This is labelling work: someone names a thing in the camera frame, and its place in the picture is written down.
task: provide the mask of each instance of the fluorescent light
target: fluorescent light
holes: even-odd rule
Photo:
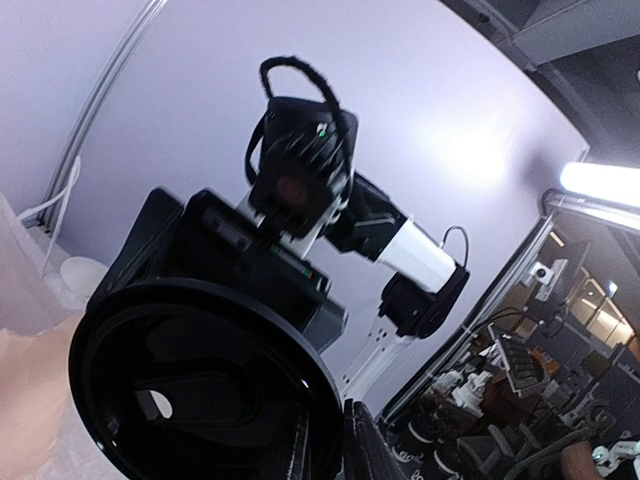
[[[613,297],[617,291],[618,286],[613,282],[609,282],[609,296]]]
[[[588,306],[589,308],[591,308],[592,310],[595,310],[596,308],[598,308],[598,306],[596,304],[590,302],[586,298],[581,298],[580,301],[582,303],[584,303],[586,306]]]
[[[640,207],[640,169],[569,163],[562,170],[560,183],[567,190],[614,203]]]
[[[633,334],[633,328],[631,328],[626,323],[621,322],[620,320],[608,314],[607,312],[600,312],[598,314],[596,321],[600,322],[600,325],[603,328],[611,329],[612,330],[611,333],[613,333],[614,329],[617,329],[618,332],[623,332],[623,335],[627,337],[627,340],[628,340],[628,337],[630,337]]]

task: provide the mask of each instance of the white cable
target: white cable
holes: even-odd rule
[[[71,197],[71,190],[73,189],[74,185],[78,181],[78,178],[80,178],[81,165],[82,165],[82,162],[80,160],[80,155],[78,155],[76,157],[75,162],[73,163],[73,167],[71,167],[71,172],[69,174],[69,179],[67,180],[67,185],[62,189],[62,191],[58,193],[55,197],[53,197],[51,200],[48,200],[45,203],[38,205],[37,207],[28,208],[27,210],[25,210],[24,212],[22,212],[20,215],[16,217],[17,221],[22,222],[27,218],[35,215],[36,213],[44,210],[45,208],[50,207],[54,203],[62,200],[62,203],[60,204],[60,212],[58,213],[58,218],[56,219],[56,225],[53,229],[53,233],[51,234],[51,241],[49,242],[47,253],[44,256],[44,262],[42,263],[42,267],[40,268],[40,276],[44,275],[44,269],[47,266],[47,263],[49,262],[49,257],[51,256],[51,252],[53,251],[53,246],[55,245],[56,240],[58,239],[58,235],[60,235],[60,230],[62,229],[62,221],[64,220],[64,215],[69,205],[69,198]]]

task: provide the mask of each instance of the metal bracket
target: metal bracket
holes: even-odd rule
[[[362,400],[413,340],[413,337],[398,337],[395,325],[388,318],[376,317],[367,335],[367,343],[337,379],[341,398]]]
[[[551,266],[551,271],[553,272],[551,282],[546,285],[543,283],[540,286],[538,293],[536,293],[536,300],[546,302],[549,299],[549,296],[551,295],[551,292],[553,292],[556,283],[558,283],[558,279],[562,276],[562,272],[564,272],[564,269],[568,264],[569,260],[567,260],[566,258],[560,258],[553,262],[553,265]]]

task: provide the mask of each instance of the wire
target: wire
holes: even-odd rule
[[[558,188],[548,188],[547,190],[545,190],[542,195],[540,195],[540,198],[538,199],[538,208],[540,209],[540,212],[542,213],[543,217],[548,217],[549,216],[549,197],[551,195],[556,195],[556,194],[566,194],[567,192],[564,192]]]
[[[460,225],[454,225],[452,227],[449,227],[447,231],[444,232],[441,248],[444,248],[444,246],[447,244],[447,238],[449,237],[449,234],[454,230],[460,231],[460,233],[462,233],[462,236],[464,237],[465,250],[464,250],[464,264],[462,266],[464,268],[467,268],[467,261],[469,260],[469,243],[470,242],[469,242],[469,235],[467,235],[467,231],[463,227],[461,227]]]
[[[500,310],[498,310],[496,312],[493,312],[491,317],[495,317],[496,315],[500,315],[500,314],[508,312],[508,311],[516,312],[516,313],[523,314],[523,315],[526,314],[526,312],[524,310],[521,310],[521,309],[516,308],[516,307],[504,307],[504,308],[502,308],[502,309],[500,309]]]
[[[501,318],[507,318],[507,317],[512,317],[512,316],[516,316],[516,315],[519,316],[519,317],[527,318],[527,319],[529,319],[529,320],[531,320],[533,322],[538,323],[538,319],[533,318],[531,315],[527,315],[525,312],[522,312],[522,311],[510,312],[510,313],[505,313],[505,314],[502,314],[502,315],[495,315],[494,314],[493,316],[489,317],[487,319],[487,321],[490,322],[490,321],[494,321],[494,320],[500,320]]]
[[[555,320],[556,317],[560,317],[560,326],[558,327],[558,329],[553,332],[553,333],[547,333],[547,331],[545,330],[544,332],[542,332],[542,335],[544,335],[545,338],[555,338],[558,336],[558,334],[562,331],[562,329],[564,328],[564,326],[567,323],[567,315],[569,314],[569,304],[567,302],[564,302],[560,305],[558,305],[558,308],[556,308],[556,311],[553,313],[553,317],[551,318],[551,321],[549,322],[549,324],[553,323],[553,321]]]

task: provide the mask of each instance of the white wall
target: white wall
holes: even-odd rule
[[[0,191],[40,203],[99,73],[145,0],[0,2]]]
[[[437,335],[371,392],[377,411],[463,320],[536,222],[537,195],[586,144],[521,72],[436,1],[173,1],[88,139],[63,243],[111,261],[159,184],[185,199],[209,186],[237,202],[247,190],[244,150],[266,105],[258,66],[280,54],[312,62],[358,114],[359,170],[434,237],[454,223],[471,236],[467,289]],[[295,72],[273,79],[276,93],[317,98]],[[459,255],[460,245],[452,237],[451,252]],[[326,244],[312,259],[352,311],[325,355],[339,373],[391,274]]]

